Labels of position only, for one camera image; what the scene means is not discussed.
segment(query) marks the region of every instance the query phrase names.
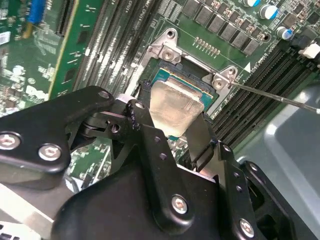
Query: dimm slot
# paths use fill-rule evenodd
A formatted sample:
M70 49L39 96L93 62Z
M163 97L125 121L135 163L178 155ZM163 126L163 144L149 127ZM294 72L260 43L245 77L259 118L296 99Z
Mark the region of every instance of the dimm slot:
M299 81L296 83L293 83L282 95L285 97L288 97L290 93L292 93L300 84L302 84L306 78L312 73L311 70L307 69L303 72L303 75L300 76ZM271 104L268 105L267 110L264 111L264 113L258 118L258 121L256 122L256 126L260 126L264 124L265 119L274 111L277 109L277 107L281 103L278 101L271 101ZM243 134L236 136L235 139L233 139L231 143L231 148L235 148L238 144L240 144L250 133L252 132L252 127L248 128L247 131L245 131Z
M137 0L123 0L118 5L114 17L111 22L111 26L104 39L101 51L99 53L99 59L96 61L90 79L89 85L100 86L102 74L105 71L106 66L110 60L110 57L114 54L114 50L117 48L119 41L128 21L133 13L134 6Z
M275 48L267 57L260 67L248 78L245 82L246 86L255 87L257 83L263 79L268 72L274 67L274 65L284 56L281 49ZM249 95L249 92L244 90L238 90L235 96L229 101L222 111L214 118L213 130L217 131L218 128L224 123L226 115L230 114L230 111L236 109L237 106Z
M298 78L301 75L301 71L303 70L304 70L304 66L296 63L290 72L286 72L284 76L281 75L279 76L279 79L275 79L275 81L272 84L273 86L271 87L269 92L277 93L285 97L282 93L284 92L288 84L290 84L291 80L293 78ZM255 94L255 99L256 101L251 106L249 114L242 115L241 117L242 122L240 122L235 128L231 128L232 130L229 130L228 132L223 134L223 136L225 136L224 140L227 141L228 143L231 143L232 139L235 138L234 136L239 134L239 132L241 133L243 129L247 129L247 128L252 129L251 126L253 123L251 123L251 121L253 120L254 122L256 122L260 116L260 114L257 114L257 113L260 113L266 106L270 105L273 102L273 100L270 100L264 96L259 96L256 94Z
M135 6L135 9L133 11L135 14L132 16L127 26L128 31L126 31L127 33L123 35L119 47L116 50L111 61L114 67L107 67L107 71L103 76L103 81L101 83L101 87L104 89L109 89L111 94L114 94L119 84L117 81L114 81L115 77L126 61L132 45L136 44L136 42L138 41L141 28L144 27L143 23L148 17L148 14L154 2L154 0L138 1L137 5Z
M132 73L134 72L134 71L132 71L132 69L130 69L130 70L128 70L128 69L130 68L130 65L133 63L133 61L136 57L138 46L140 46L143 41L143 37L141 37L141 36L144 36L146 34L146 32L148 31L147 26L150 25L152 19L157 14L157 10L158 10L161 2L162 1L153 1L153 4L150 8L150 12L147 15L147 18L145 19L145 21L143 22L144 25L141 28L141 31L137 34L138 38L135 40L136 44L131 46L131 48L127 54L127 58L124 60L124 62L122 64L122 70L120 72L118 72L118 74L115 77L114 81L116 83L118 83L117 89L114 91L116 94L122 93L128 87L129 79L130 79Z
M284 73L284 71L287 70L287 68L294 62L294 59L285 59L284 61L281 61L279 66L277 66L277 69L279 71L274 71L272 74L266 76L264 79L261 79L261 84L259 86L256 86L257 89L260 89L265 92L269 92L270 86L277 82L279 80L279 77ZM228 126L227 128L224 127L224 131L222 129L219 129L216 131L217 134L220 134L222 136L227 135L230 129L238 123L238 121L241 119L241 116L247 115L247 112L250 111L255 104L256 101L258 101L259 98L254 93L249 93L248 97L245 101L242 101L242 103L238 106L238 109L236 110L240 114L232 114L228 116Z
M89 78L97 61L97 54L100 53L104 39L107 36L113 16L116 12L120 0L105 0L97 22L94 26L92 37L87 49L90 53L84 56L81 67L76 77L75 90L88 86Z

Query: electronic component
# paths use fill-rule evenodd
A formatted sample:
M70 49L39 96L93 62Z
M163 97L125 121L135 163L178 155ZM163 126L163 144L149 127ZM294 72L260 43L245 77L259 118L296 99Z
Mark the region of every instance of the electronic component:
M260 0L243 0L242 2L246 7L255 7L258 6Z
M251 33L251 36L256 39L260 33L261 33L261 29L257 27L257 28Z
M77 44L85 44L89 37L89 31L83 30L79 33L78 39L76 41Z
M12 99L6 99L6 100L4 101L4 104L5 104L5 107L6 107L6 108L9 108L9 109L15 108L15 107L17 106L16 101L14 101L14 100L12 100Z
M276 35L283 40L289 40L293 36L293 32L291 29L280 26L276 29Z
M197 0L188 0L184 5L182 12L189 18L193 19L196 16L200 6L200 2Z
M317 37L317 34L312 31L309 27L302 27L300 35L305 35L309 37L311 40L314 40Z
M223 15L227 8L228 8L228 5L224 2L222 2L219 9L218 9L218 13Z
M260 18L262 19L274 19L278 14L278 8L275 5L265 4L259 10Z
M230 22L235 23L239 16L240 16L240 13L237 11L234 11L229 18Z
M240 31L238 35L235 37L235 39L232 41L232 44L236 48L241 49L248 39L249 37L243 31Z
M205 4L207 4L208 6L211 6L214 1L215 0L205 0Z
M299 14L299 13L302 11L302 9L304 9L304 7L305 7L305 6L303 6L301 3L299 3L299 4L295 7L295 9L293 10L293 12L294 12L295 14Z
M302 50L305 49L310 43L311 43L311 38L306 36L306 35L300 35L298 37L294 37L291 42L290 42L290 46L298 49L298 50Z
M208 27L208 30L213 33L218 33L221 27L224 25L225 20L217 14L214 19L212 20L210 26Z
M76 73L77 73L77 69L76 68L70 68L67 72L66 72L66 74L65 74L65 76L64 76L64 83L65 82L68 82L68 81L70 81L71 79L73 79L74 78L74 76L76 75Z
M212 15L213 11L207 6L203 6L198 16L195 18L195 21L202 26L206 26Z
M21 98L22 97L22 91L21 90L15 90L14 91L14 96L17 98Z
M259 43L254 40L254 39L251 39L249 41L249 43L245 46L245 48L243 49L243 52L246 54L246 55L251 55L254 53L254 51L257 49L257 47L259 46Z
M314 59L318 53L320 53L320 46L317 43L312 43L305 49L299 51L300 55L308 59Z
M313 12L310 14L310 16L306 19L310 24L316 24L320 19L320 16L318 13Z
M244 20L244 22L242 23L240 28L242 30L246 31L250 24L251 24L251 22L248 19L246 19L246 20Z
M220 33L220 37L226 41L229 41L231 37L235 34L237 28L232 25L232 23L226 23L225 28Z
M289 13L287 16L285 16L282 23L287 28L291 28L297 21L298 21L298 18L294 14Z
M182 136L213 100L208 93L163 68L151 84L150 114L154 126L167 137Z

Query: motherboard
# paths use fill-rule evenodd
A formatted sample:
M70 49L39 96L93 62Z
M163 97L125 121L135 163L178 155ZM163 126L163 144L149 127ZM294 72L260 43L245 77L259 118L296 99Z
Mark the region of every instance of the motherboard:
M201 112L237 151L283 104L218 77L295 97L319 74L319 19L319 0L0 0L0 116L91 85L138 96L146 82L177 161ZM86 188L111 152L97 139L68 174Z

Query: screw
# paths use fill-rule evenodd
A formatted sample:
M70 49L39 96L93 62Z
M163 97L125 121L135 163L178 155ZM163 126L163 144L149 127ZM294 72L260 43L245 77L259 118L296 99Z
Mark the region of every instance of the screw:
M223 84L222 84L222 80L220 78L218 78L217 80L214 81L213 83L213 87L216 89L216 90L219 90L223 87Z
M172 58L172 54L171 54L170 52L166 52L166 53L164 54L164 58L165 58L166 60L170 60L170 59Z
M138 101L135 103L135 105L140 109L144 109L145 108L145 106L141 102L138 102Z
M61 156L61 150L53 144L40 147L38 154L45 161L55 161Z
M101 91L98 93L100 97L103 97L104 99L109 98L109 94L106 91Z
M228 152L231 152L231 149L227 146L227 145L223 145L223 148L228 151Z
M14 134L7 133L0 135L0 149L12 150L20 145L20 138Z
M185 214L188 211L188 205L184 199L180 196L174 196L171 201L173 209L178 214Z
M240 219L239 224L240 224L241 230L247 237L253 238L255 236L254 229L247 220Z
M117 132L119 132L120 130L120 126L118 124L113 124L112 127L111 127L111 132L113 134L116 134Z
M253 163L250 163L250 167L254 170L254 171L258 171L258 168L256 165L254 165Z

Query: metal bracket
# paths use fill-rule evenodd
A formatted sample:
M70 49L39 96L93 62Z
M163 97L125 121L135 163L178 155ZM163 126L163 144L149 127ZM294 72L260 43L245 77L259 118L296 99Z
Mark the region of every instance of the metal bracket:
M229 83L233 83L238 74L238 69L235 66L229 66L225 68L222 72L216 73L213 76L213 81L211 82L212 87L219 94L219 98L211 105L207 113L211 115L219 105L225 100L225 98L230 93Z

